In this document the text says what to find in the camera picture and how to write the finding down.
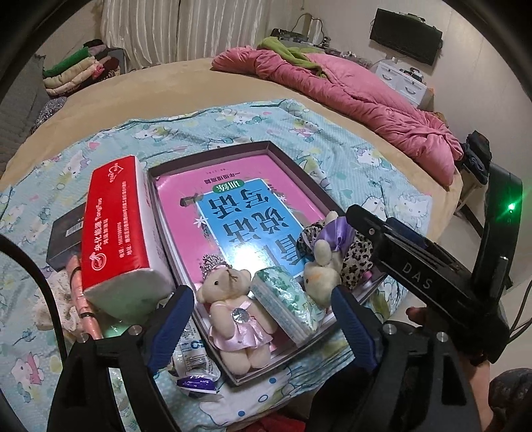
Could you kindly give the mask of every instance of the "red tissue pack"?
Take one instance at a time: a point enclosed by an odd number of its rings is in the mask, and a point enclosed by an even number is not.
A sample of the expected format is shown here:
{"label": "red tissue pack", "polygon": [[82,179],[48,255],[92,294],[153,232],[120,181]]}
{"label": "red tissue pack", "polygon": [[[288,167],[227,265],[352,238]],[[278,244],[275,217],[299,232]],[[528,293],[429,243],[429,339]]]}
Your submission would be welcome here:
{"label": "red tissue pack", "polygon": [[140,318],[174,290],[147,180],[126,156],[94,170],[81,240],[83,292],[123,320]]}

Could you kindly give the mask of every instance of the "leopard print fabric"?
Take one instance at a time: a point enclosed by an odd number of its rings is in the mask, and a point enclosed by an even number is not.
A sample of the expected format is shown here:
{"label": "leopard print fabric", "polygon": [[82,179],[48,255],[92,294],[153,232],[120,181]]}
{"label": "leopard print fabric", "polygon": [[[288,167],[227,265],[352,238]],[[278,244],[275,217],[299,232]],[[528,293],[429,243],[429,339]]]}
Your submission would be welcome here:
{"label": "leopard print fabric", "polygon": [[[311,245],[314,244],[320,231],[325,226],[325,221],[320,220],[304,228],[297,239],[297,248],[302,255],[313,255]],[[344,258],[340,277],[342,284],[348,289],[353,289],[362,274],[373,267],[370,261],[373,245],[359,232]]]}

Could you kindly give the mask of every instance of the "white cloth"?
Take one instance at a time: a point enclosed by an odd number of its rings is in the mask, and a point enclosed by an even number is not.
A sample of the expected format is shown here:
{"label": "white cloth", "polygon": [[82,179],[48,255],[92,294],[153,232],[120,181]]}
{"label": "white cloth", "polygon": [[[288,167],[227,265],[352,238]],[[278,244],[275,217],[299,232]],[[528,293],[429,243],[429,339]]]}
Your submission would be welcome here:
{"label": "white cloth", "polygon": [[176,61],[179,0],[105,0],[103,42],[123,48],[127,69]]}
{"label": "white cloth", "polygon": [[[59,311],[63,333],[68,339],[74,340],[76,336],[81,334],[83,329],[78,312],[72,302],[70,283],[66,270],[60,271],[59,273],[53,272],[48,278],[48,284],[52,289],[55,304]],[[52,330],[54,328],[52,318],[50,317],[48,306],[44,301],[40,289],[37,289],[36,294],[38,300],[33,308],[34,323],[39,330]]]}
{"label": "white cloth", "polygon": [[291,28],[297,0],[105,0],[101,33],[128,70],[214,57]]}
{"label": "white cloth", "polygon": [[273,0],[181,0],[177,60],[214,57],[235,46],[255,46],[266,36],[273,3]]}

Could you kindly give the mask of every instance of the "wall-mounted tv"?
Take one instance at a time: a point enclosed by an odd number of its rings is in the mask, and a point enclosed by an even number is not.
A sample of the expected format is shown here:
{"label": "wall-mounted tv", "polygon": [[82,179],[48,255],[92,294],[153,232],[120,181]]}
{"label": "wall-mounted tv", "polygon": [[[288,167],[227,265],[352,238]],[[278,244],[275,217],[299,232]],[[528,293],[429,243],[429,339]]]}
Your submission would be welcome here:
{"label": "wall-mounted tv", "polygon": [[370,39],[408,57],[433,65],[442,47],[442,35],[436,27],[415,15],[377,9]]}

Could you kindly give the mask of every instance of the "green patterned packet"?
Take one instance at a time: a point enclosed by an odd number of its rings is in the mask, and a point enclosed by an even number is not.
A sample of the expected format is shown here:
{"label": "green patterned packet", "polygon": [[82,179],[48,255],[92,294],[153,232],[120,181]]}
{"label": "green patterned packet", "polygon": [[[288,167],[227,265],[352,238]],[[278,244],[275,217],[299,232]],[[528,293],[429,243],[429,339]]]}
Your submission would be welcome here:
{"label": "green patterned packet", "polygon": [[251,281],[251,291],[297,346],[318,331],[325,317],[325,310],[284,267],[259,270]]}

